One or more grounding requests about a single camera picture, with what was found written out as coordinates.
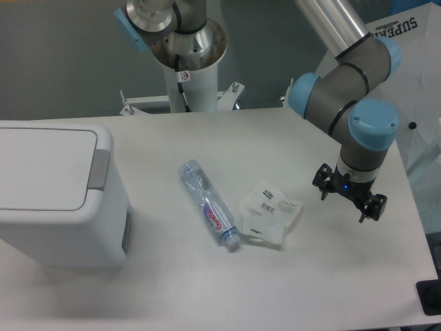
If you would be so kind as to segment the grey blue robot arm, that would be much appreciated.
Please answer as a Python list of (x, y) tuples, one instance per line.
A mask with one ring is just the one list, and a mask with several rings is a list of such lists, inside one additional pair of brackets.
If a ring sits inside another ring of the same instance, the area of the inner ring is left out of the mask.
[[(399, 115), (369, 93), (398, 69), (400, 48), (373, 36), (348, 1), (299, 1), (298, 7), (338, 63), (325, 76), (298, 77), (287, 95), (294, 112), (340, 144), (336, 166), (320, 166), (312, 183), (322, 197), (337, 193), (363, 219), (378, 220), (387, 198), (371, 188)], [(205, 1), (126, 1), (114, 19), (135, 50), (150, 51), (162, 65), (172, 112), (220, 109), (217, 64), (227, 41)]]

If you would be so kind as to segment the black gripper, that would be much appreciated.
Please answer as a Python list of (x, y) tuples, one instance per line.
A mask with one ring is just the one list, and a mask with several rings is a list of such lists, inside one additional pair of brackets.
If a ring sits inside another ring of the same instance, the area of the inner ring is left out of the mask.
[(363, 207), (359, 223), (365, 219), (378, 221), (387, 204), (383, 194), (372, 194), (374, 171), (363, 172), (354, 170), (343, 164), (337, 164), (335, 172), (326, 163), (317, 170), (312, 185), (321, 192), (320, 199), (324, 201), (329, 193), (337, 193), (350, 200), (356, 207)]

